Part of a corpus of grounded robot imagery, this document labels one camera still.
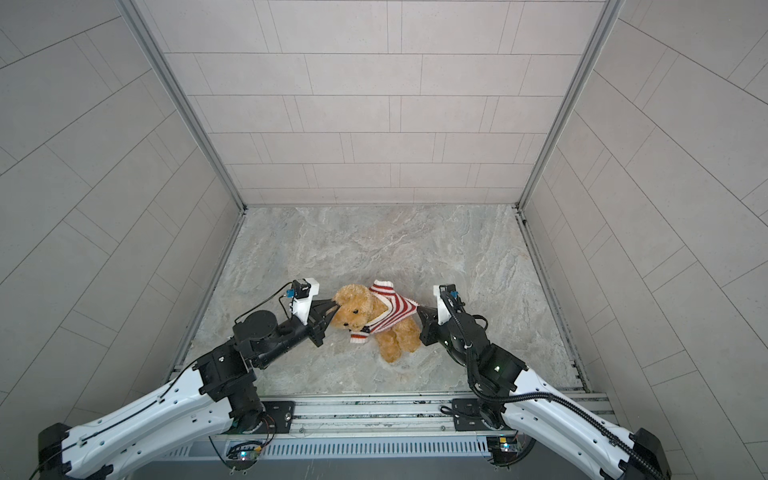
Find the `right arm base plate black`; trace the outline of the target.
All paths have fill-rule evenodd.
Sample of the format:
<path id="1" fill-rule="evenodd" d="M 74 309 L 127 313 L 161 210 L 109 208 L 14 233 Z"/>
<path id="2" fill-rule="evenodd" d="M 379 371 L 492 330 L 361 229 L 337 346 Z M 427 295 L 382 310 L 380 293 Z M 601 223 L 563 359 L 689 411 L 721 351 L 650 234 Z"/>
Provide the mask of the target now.
<path id="1" fill-rule="evenodd" d="M 477 398 L 453 398 L 448 407 L 448 416 L 454 423 L 457 432 L 506 431 L 506 425 L 499 411 L 486 405 Z"/>

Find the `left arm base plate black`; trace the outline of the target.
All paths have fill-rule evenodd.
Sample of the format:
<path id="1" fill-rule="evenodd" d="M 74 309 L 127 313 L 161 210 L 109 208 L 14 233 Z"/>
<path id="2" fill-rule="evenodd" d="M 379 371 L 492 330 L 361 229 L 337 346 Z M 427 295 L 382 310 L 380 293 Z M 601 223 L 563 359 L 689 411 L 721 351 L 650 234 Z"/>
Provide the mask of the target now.
<path id="1" fill-rule="evenodd" d="M 247 414 L 235 420 L 227 434 L 231 435 L 282 435 L 291 429 L 296 408 L 295 401 L 264 401 L 259 414 Z"/>

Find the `brown plush teddy bear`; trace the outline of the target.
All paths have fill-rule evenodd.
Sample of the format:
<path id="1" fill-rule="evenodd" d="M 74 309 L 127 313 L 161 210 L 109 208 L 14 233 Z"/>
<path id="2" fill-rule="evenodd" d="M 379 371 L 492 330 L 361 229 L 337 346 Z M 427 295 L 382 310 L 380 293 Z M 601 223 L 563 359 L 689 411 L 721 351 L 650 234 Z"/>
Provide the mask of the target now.
<path id="1" fill-rule="evenodd" d="M 345 285 L 333 301 L 338 310 L 331 326 L 347 330 L 353 344 L 365 344 L 373 338 L 387 363 L 396 362 L 403 352 L 414 353 L 420 348 L 421 328 L 416 323 L 419 304 L 399 294 L 392 282 Z"/>

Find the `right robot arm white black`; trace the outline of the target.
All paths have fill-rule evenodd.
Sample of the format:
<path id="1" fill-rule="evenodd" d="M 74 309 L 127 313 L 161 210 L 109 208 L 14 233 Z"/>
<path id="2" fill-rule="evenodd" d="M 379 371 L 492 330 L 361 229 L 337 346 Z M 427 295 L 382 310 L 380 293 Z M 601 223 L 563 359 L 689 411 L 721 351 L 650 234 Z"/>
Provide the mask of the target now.
<path id="1" fill-rule="evenodd" d="M 421 341 L 440 343 L 465 367 L 484 422 L 527 435 L 591 479 L 669 479 L 661 441 L 641 428 L 632 433 L 572 401 L 531 367 L 492 343 L 477 318 L 459 310 L 445 322 L 436 308 L 417 309 Z"/>

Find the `red white striped knit sweater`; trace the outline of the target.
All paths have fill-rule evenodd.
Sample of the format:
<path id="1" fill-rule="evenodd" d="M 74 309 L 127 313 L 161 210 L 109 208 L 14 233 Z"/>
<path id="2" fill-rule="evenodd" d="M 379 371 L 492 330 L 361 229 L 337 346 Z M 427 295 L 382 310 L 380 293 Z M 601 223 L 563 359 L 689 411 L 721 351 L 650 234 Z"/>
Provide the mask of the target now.
<path id="1" fill-rule="evenodd" d="M 390 281 L 375 280 L 369 287 L 370 293 L 385 304 L 387 310 L 368 321 L 360 331 L 350 333 L 350 342 L 364 344 L 371 334 L 378 334 L 391 329 L 396 324 L 412 316 L 419 306 L 414 300 L 404 297 L 394 290 Z"/>

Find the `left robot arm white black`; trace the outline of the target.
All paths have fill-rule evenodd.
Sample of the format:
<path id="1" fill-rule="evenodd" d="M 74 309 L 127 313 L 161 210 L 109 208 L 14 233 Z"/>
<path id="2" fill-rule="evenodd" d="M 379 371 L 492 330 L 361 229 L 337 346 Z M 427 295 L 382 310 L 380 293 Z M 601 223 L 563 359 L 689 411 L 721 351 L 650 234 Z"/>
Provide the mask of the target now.
<path id="1" fill-rule="evenodd" d="M 304 299 L 283 323 L 266 310 L 247 315 L 232 336 L 173 381 L 86 424 L 56 423 L 38 435 L 39 479 L 119 479 L 201 437 L 274 430 L 255 385 L 259 369 L 306 339 L 316 346 L 338 311 Z"/>

